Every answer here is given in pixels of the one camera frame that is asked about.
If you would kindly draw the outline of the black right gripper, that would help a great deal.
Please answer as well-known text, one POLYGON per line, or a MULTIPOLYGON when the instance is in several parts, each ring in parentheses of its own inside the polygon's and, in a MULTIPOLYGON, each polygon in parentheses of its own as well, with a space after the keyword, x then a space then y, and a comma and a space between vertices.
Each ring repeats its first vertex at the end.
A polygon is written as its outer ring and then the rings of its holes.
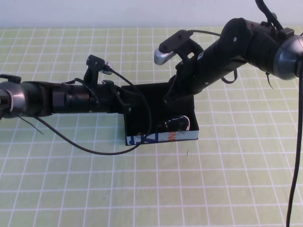
POLYGON ((210 61, 208 58, 183 59, 176 66, 176 74, 170 81, 170 88, 163 97, 167 108, 192 103, 192 95, 200 93, 210 85, 210 61))

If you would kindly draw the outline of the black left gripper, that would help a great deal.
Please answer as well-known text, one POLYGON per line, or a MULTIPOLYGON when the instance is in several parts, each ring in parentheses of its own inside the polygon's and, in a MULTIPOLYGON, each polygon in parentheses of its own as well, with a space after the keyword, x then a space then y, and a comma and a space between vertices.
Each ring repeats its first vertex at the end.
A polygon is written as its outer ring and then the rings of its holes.
POLYGON ((133 93, 132 86, 117 86, 111 80, 103 80, 98 84, 98 112, 129 114, 131 105, 125 103, 120 95, 130 95, 133 93))

